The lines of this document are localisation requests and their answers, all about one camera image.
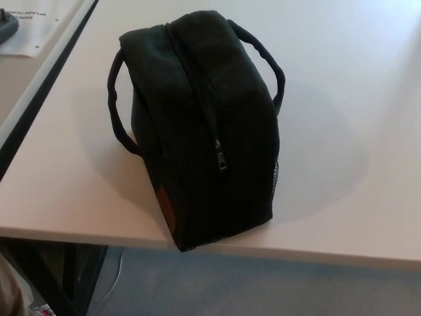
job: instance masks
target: black handle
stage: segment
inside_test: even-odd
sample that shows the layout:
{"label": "black handle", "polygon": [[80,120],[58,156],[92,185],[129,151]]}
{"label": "black handle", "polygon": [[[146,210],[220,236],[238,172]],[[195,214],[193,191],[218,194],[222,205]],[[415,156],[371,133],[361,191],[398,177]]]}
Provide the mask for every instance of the black handle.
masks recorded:
{"label": "black handle", "polygon": [[120,117],[117,111],[117,91],[115,88],[117,75],[120,72],[121,65],[124,62],[124,52],[119,50],[114,61],[112,62],[110,74],[108,77],[108,108],[111,115],[112,130],[117,137],[117,140],[130,152],[143,157],[145,153],[139,148],[139,146],[130,138],[126,130],[121,123]]}
{"label": "black handle", "polygon": [[237,35],[237,37],[244,41],[245,43],[251,44],[261,55],[263,59],[265,59],[270,68],[275,72],[276,80],[278,81],[278,92],[273,100],[274,106],[276,109],[276,113],[279,113],[281,109],[282,99],[284,98],[284,90],[285,90],[285,74],[282,69],[278,66],[274,58],[269,54],[269,52],[264,48],[263,44],[259,42],[257,38],[255,38],[252,34],[248,31],[244,30],[241,26],[236,24],[232,20],[228,20],[232,30]]}

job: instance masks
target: floor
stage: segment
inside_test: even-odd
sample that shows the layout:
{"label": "floor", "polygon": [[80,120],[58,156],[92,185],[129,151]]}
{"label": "floor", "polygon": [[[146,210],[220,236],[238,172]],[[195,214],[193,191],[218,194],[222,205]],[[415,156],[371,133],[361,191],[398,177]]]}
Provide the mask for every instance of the floor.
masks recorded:
{"label": "floor", "polygon": [[110,248],[89,316],[419,316],[421,272]]}

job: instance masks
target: lunch bag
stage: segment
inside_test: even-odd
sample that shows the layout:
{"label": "lunch bag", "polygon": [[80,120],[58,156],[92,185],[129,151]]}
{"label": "lunch bag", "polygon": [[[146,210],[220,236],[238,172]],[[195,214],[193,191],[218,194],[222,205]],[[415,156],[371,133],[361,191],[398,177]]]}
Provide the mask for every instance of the lunch bag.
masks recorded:
{"label": "lunch bag", "polygon": [[[273,69],[273,100],[240,40]],[[191,250],[269,221],[285,76],[263,45],[215,11],[128,32],[120,45],[108,80],[112,127],[143,158],[177,247]],[[123,62],[134,87],[136,142],[116,109]]]}

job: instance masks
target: zipper tab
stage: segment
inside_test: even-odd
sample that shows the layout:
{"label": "zipper tab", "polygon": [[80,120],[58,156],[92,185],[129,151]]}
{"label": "zipper tab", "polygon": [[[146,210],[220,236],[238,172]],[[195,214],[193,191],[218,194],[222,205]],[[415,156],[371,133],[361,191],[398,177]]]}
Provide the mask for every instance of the zipper tab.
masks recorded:
{"label": "zipper tab", "polygon": [[226,160],[224,152],[222,151],[222,146],[219,140],[215,141],[216,154],[218,157],[219,171],[224,172],[227,169]]}

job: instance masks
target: white table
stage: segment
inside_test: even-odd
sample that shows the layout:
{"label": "white table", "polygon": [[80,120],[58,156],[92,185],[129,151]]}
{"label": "white table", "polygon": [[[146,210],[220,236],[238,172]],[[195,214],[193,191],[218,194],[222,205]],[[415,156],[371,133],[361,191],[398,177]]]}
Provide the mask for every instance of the white table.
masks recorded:
{"label": "white table", "polygon": [[95,0],[79,0],[35,58],[0,55],[0,148]]}
{"label": "white table", "polygon": [[[416,2],[101,0],[0,182],[0,235],[173,248],[141,159],[112,133],[106,81],[124,32],[217,9],[265,44],[287,85],[274,219],[199,251],[420,268]],[[126,71],[118,92],[129,126]]]}

